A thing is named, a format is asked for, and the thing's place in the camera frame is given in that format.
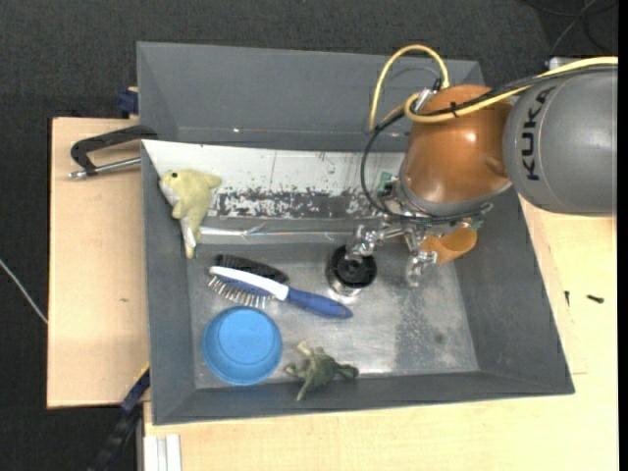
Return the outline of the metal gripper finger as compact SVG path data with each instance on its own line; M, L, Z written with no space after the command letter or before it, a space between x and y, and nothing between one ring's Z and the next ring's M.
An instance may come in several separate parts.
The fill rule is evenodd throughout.
M404 279L409 288L418 288L437 263L435 251L419 250L411 253L405 264Z
M374 253L383 243L383 233L359 225L353 239L348 243L348 266L350 269L376 269Z

